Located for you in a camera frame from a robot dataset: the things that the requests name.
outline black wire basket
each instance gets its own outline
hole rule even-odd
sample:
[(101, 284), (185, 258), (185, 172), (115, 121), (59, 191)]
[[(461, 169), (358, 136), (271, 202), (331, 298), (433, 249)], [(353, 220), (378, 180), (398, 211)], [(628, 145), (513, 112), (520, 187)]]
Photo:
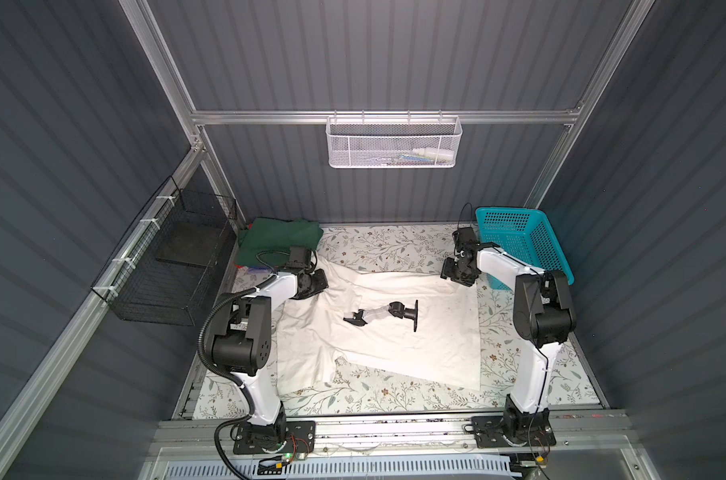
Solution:
[(146, 228), (111, 284), (93, 291), (122, 320), (202, 324), (237, 241), (236, 211), (233, 198), (176, 190), (139, 221)]

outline corrugated gray wall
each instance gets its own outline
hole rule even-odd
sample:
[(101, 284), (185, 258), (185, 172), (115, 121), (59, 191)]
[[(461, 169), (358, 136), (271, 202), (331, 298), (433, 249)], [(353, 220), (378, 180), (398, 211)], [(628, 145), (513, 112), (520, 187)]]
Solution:
[[(116, 2), (0, 1), (0, 418), (188, 150)], [(194, 332), (108, 316), (7, 478), (129, 478)]]
[(666, 478), (726, 478), (726, 1), (656, 2), (543, 209)]
[[(628, 1), (151, 0), (199, 110), (576, 106)], [(335, 170), (320, 127), (208, 127), (246, 217), (454, 220), (522, 206), (561, 129), (464, 126), (451, 169)]]

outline laundry basket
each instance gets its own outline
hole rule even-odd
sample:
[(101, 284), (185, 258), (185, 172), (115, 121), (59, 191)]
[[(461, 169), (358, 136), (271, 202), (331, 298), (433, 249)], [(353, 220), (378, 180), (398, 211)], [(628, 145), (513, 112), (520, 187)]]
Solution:
[[(561, 270), (573, 284), (573, 273), (544, 212), (528, 208), (484, 206), (475, 211), (481, 242), (495, 242), (527, 264)], [(488, 275), (491, 288), (510, 288)]]

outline white wire basket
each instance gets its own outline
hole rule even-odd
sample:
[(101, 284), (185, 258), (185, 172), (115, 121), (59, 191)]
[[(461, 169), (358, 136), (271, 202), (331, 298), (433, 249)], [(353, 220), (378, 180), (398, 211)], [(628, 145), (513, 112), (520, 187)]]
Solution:
[(403, 115), (329, 117), (333, 168), (451, 168), (461, 140), (458, 117)]

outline floral tablecloth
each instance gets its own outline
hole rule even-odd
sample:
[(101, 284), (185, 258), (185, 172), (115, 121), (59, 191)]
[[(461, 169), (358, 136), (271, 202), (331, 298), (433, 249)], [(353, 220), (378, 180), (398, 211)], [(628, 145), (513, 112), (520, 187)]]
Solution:
[[(453, 255), (451, 233), (455, 225), (346, 226), (324, 228), (318, 253), (337, 264), (366, 271), (413, 271), (438, 274), (443, 260)], [(260, 282), (266, 274), (238, 272), (233, 291)], [(503, 406), (517, 376), (520, 344), (512, 326), (512, 293), (492, 290), (488, 276), (478, 279), (480, 314), (480, 390), (457, 389), (393, 372), (337, 361), (331, 383), (321, 383), (282, 396), (289, 415), (322, 415), (360, 412), (415, 412)], [(272, 316), (272, 358), (265, 367), (277, 382), (277, 345), (274, 324), (282, 307)], [(569, 342), (558, 357), (550, 403), (597, 404), (592, 384)], [(244, 412), (240, 393), (229, 381), (210, 372), (200, 391), (194, 418), (230, 418)]]

